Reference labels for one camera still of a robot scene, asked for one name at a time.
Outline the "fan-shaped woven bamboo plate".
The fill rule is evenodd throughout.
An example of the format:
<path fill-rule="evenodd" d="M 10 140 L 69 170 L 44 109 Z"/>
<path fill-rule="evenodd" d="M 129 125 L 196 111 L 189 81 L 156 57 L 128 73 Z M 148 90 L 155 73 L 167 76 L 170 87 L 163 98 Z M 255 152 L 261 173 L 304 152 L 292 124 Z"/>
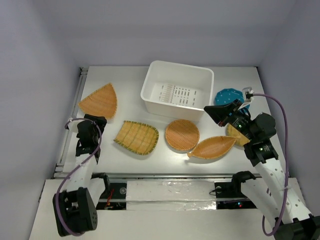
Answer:
<path fill-rule="evenodd" d="M 117 112 L 118 98 L 111 83 L 97 89 L 78 103 L 84 114 L 112 119 Z"/>

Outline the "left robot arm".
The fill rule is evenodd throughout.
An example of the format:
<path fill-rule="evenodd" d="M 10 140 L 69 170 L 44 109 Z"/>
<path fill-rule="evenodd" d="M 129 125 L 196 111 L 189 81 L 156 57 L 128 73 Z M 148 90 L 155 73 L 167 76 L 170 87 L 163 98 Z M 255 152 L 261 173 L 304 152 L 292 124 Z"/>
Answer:
<path fill-rule="evenodd" d="M 71 118 L 65 129 L 76 134 L 75 165 L 52 198 L 58 234 L 79 237 L 98 226 L 99 199 L 110 194 L 105 172 L 94 172 L 101 155 L 102 135 L 107 124 L 103 116 L 85 114 Z"/>

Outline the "blue polka dot plate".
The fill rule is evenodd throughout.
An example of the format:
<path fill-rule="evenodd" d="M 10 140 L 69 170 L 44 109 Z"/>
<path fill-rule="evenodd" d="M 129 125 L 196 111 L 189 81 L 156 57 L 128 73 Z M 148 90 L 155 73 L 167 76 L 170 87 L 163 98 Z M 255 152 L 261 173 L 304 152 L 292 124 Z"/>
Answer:
<path fill-rule="evenodd" d="M 244 108 L 250 108 L 250 104 L 245 103 L 243 92 L 234 88 L 224 88 L 219 91 L 214 98 L 213 104 L 215 106 L 222 106 L 230 104 L 235 100 L 239 100 L 242 104 L 244 104 Z"/>

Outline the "leaf-shaped woven bamboo plate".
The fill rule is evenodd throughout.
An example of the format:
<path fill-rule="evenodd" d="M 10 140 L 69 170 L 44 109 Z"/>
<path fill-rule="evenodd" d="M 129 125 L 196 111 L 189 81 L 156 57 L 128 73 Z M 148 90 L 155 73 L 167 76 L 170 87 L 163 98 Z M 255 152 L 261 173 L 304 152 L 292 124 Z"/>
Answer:
<path fill-rule="evenodd" d="M 214 136 L 201 141 L 191 152 L 189 158 L 217 159 L 227 154 L 237 141 L 232 136 Z"/>

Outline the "round orange woven plate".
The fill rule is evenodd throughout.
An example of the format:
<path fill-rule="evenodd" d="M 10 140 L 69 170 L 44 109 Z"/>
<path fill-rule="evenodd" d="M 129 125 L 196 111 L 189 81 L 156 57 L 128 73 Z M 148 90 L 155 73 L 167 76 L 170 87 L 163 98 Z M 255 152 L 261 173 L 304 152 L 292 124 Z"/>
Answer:
<path fill-rule="evenodd" d="M 166 127 L 165 139 L 173 149 L 189 151 L 198 144 L 200 132 L 193 122 L 185 119 L 177 119 Z"/>

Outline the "green-rimmed rectangular bamboo plate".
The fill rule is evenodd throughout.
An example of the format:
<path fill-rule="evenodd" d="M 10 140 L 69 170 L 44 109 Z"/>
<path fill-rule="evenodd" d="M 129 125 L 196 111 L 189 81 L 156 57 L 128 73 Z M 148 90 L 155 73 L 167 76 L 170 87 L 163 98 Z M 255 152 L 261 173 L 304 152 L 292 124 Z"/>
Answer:
<path fill-rule="evenodd" d="M 152 125 L 125 120 L 117 133 L 115 143 L 137 155 L 149 155 L 159 140 L 159 131 Z"/>

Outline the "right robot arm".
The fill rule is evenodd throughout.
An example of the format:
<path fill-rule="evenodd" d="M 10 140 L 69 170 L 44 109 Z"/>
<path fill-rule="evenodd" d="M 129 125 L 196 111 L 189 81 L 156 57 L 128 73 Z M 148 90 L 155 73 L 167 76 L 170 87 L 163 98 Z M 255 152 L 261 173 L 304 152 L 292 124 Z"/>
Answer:
<path fill-rule="evenodd" d="M 269 236 L 276 240 L 317 240 L 320 237 L 320 218 L 304 205 L 296 191 L 289 186 L 289 171 L 282 168 L 270 138 L 276 134 L 275 119 L 260 113 L 254 119 L 241 109 L 238 99 L 225 105 L 208 105 L 204 111 L 223 127 L 233 126 L 248 138 L 244 152 L 267 186 L 261 189 L 250 171 L 233 175 L 230 190 L 235 196 L 245 195 L 263 214 L 262 221 L 272 227 Z"/>

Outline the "round green-rimmed bamboo plate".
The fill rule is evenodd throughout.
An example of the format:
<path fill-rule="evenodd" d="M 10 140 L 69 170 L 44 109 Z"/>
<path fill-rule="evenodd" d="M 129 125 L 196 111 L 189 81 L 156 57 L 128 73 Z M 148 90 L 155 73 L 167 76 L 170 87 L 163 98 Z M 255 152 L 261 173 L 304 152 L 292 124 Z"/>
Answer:
<path fill-rule="evenodd" d="M 232 125 L 228 124 L 226 127 L 226 135 L 229 137 L 236 138 L 235 144 L 239 147 L 243 147 L 245 144 L 249 143 L 250 140 L 240 133 Z"/>

